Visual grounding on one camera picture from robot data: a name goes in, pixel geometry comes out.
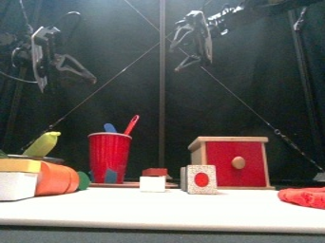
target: black backdrop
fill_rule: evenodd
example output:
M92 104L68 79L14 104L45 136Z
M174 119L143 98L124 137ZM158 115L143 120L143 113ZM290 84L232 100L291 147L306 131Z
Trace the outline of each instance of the black backdrop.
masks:
M67 40L61 51L87 67L97 84L79 84L59 89L55 94L41 94L36 85L1 77L1 149L18 153L21 146L63 118L53 129L63 134L49 156L63 158L67 165L87 171L87 135L103 131L105 122L123 132L129 119L139 114L127 169L127 178L137 178L141 169L159 166L159 120L164 113L163 166L174 178L179 177L180 166L190 163L187 146L198 136L269 137L270 178L311 178L317 173L314 166L274 135L265 121L325 166L323 2L310 6L302 29L311 91L302 85L287 13L262 18L214 39L211 66L192 66L174 72L186 55L182 51L167 52L171 34L162 60L160 24L167 35L174 23L192 9L200 9L203 2L166 0L164 23L160 23L159 0L24 1L34 30L52 25L69 11L81 13L83 22L75 31L73 16L56 25ZM206 15L219 12L224 3L238 2L211 1ZM10 3L5 8L2 4L2 10L1 32L17 32L22 26L18 5ZM160 110L162 61L164 111ZM1 68L13 74L18 71L9 67L6 59L1 60ZM29 70L25 78L32 79ZM306 100L306 93L307 98L313 96L311 101ZM16 117L10 117L13 101L18 101ZM310 104L315 107L313 117Z

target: red wooden box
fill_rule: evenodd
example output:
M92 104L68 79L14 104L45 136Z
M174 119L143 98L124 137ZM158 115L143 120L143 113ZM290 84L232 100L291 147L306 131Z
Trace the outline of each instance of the red wooden box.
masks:
M216 187L273 189L263 144L265 137L198 137L190 144L191 164L215 166Z

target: white block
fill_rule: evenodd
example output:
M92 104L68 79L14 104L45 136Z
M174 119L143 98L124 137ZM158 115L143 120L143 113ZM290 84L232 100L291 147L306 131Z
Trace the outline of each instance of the white block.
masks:
M139 190L148 193L163 193L166 177L139 177Z
M0 201L13 201L36 194L37 173L0 172Z

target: red cloth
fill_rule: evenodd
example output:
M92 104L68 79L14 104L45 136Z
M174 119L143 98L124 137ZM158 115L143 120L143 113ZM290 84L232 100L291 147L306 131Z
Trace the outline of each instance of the red cloth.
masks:
M278 198L289 203L325 209L325 187L321 188L301 188L301 189L282 189L278 192Z

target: green object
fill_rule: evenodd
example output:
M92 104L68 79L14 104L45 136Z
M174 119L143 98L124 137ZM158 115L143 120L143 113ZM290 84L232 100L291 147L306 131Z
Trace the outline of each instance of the green object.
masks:
M1 149L0 149L0 158L1 158L1 159L8 158L6 153L5 153Z
M34 141L24 151L24 156L45 157L57 143L60 132L46 132Z
M89 185L89 179L87 174L83 171L77 172L77 176L79 176L79 186L77 189L79 190L85 190L88 185Z

